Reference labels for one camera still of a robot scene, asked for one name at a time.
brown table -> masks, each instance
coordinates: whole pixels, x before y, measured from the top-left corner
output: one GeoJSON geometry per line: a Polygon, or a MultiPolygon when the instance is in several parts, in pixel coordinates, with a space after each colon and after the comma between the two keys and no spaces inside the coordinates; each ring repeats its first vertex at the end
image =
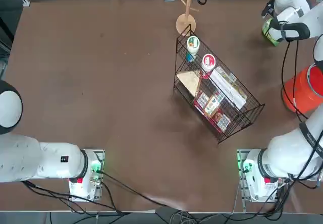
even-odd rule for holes
{"type": "MultiPolygon", "coordinates": [[[[21,93],[15,133],[39,141],[105,148],[105,171],[143,194],[189,211],[231,212],[239,174],[237,149],[266,147],[297,126],[280,97],[286,43],[261,35],[268,0],[208,0],[193,6],[196,33],[246,85],[263,112],[218,146],[213,134],[173,94],[175,21],[180,1],[42,0],[24,8],[6,80],[21,93]]],[[[312,63],[313,40],[300,42],[298,69],[312,63]]],[[[293,75],[295,45],[286,61],[293,75]]],[[[66,180],[39,180],[67,191],[66,180]]],[[[121,210],[154,209],[112,182],[121,210]]],[[[21,183],[1,184],[1,210],[66,210],[21,183]]],[[[322,213],[322,188],[295,186],[285,212],[322,213]]],[[[104,194],[102,203],[110,203],[104,194]]],[[[93,204],[87,210],[106,210],[93,204]]],[[[248,211],[258,205],[248,204],[248,211]]],[[[236,211],[242,211],[239,196],[236,211]]]]}

orange bucket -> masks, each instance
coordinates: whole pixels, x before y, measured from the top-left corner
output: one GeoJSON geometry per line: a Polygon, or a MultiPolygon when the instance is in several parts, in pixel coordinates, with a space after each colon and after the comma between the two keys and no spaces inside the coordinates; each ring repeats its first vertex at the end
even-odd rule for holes
{"type": "MultiPolygon", "coordinates": [[[[302,113],[315,109],[323,103],[323,73],[315,64],[303,69],[296,75],[295,98],[293,98],[293,83],[294,77],[284,84],[286,93],[302,113]]],[[[282,96],[286,107],[295,112],[296,110],[288,100],[284,89],[282,89],[282,96]]]]}

wooden mug tree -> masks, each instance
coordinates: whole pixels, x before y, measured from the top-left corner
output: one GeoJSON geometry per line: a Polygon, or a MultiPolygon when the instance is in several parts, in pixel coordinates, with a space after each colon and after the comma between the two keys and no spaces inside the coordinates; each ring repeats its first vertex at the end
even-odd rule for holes
{"type": "Polygon", "coordinates": [[[176,29],[178,33],[182,33],[182,35],[185,35],[187,31],[184,31],[184,29],[191,24],[191,30],[195,31],[196,29],[196,22],[192,15],[190,15],[190,9],[193,11],[198,11],[196,9],[190,8],[191,7],[191,1],[192,0],[181,0],[182,3],[186,6],[185,13],[181,14],[176,21],[176,29]]]}

red label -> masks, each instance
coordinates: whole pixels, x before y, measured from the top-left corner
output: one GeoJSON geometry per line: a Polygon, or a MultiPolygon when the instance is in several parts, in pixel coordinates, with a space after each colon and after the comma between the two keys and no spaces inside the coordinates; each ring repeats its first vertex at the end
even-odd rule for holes
{"type": "Polygon", "coordinates": [[[212,57],[211,55],[206,55],[204,58],[204,64],[210,67],[216,64],[214,57],[212,57]]]}

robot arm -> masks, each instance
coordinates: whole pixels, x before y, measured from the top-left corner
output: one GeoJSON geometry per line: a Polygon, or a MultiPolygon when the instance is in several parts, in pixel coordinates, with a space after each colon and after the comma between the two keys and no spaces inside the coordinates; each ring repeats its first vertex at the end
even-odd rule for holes
{"type": "MultiPolygon", "coordinates": [[[[253,202],[264,202],[278,187],[279,178],[298,176],[323,130],[322,119],[323,104],[300,127],[274,137],[267,149],[253,149],[248,153],[243,169],[253,202]]],[[[315,174],[322,163],[323,139],[320,140],[316,153],[300,177],[305,178],[315,174]]],[[[313,176],[313,180],[319,178],[320,173],[313,176]]]]}
{"type": "Polygon", "coordinates": [[[96,170],[103,168],[98,153],[103,151],[81,150],[70,143],[38,142],[10,133],[21,116],[22,100],[18,91],[0,80],[0,183],[68,178],[70,194],[92,201],[97,199],[102,175],[96,170]]]}
{"type": "Polygon", "coordinates": [[[265,36],[273,42],[320,37],[315,44],[313,57],[323,72],[323,3],[311,8],[308,0],[271,0],[262,15],[267,13],[274,18],[270,20],[265,36]]]}

